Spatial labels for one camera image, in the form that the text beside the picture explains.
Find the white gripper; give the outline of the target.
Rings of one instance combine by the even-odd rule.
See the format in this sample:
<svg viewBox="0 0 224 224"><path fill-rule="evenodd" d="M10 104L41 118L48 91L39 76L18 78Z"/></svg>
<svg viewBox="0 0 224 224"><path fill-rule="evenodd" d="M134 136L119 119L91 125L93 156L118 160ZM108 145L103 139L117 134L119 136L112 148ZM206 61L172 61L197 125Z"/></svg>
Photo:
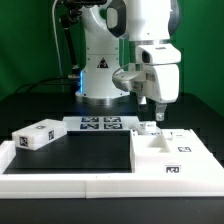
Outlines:
<svg viewBox="0 0 224 224"><path fill-rule="evenodd" d="M136 61L142 65L138 110L148 111L147 98L156 102L155 118L163 121L167 105L175 102L179 93L179 68L181 53L172 44L138 45Z"/></svg>

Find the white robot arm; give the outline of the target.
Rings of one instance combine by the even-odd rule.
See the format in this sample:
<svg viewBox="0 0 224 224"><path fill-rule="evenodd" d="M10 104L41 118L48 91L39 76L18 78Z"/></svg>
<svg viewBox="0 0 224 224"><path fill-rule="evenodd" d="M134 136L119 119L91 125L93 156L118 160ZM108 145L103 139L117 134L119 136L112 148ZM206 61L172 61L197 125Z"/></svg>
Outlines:
<svg viewBox="0 0 224 224"><path fill-rule="evenodd" d="M180 23L178 0L56 0L68 44L71 91L108 105L131 92L138 108L155 102L155 119L179 93L181 53L169 39Z"/></svg>

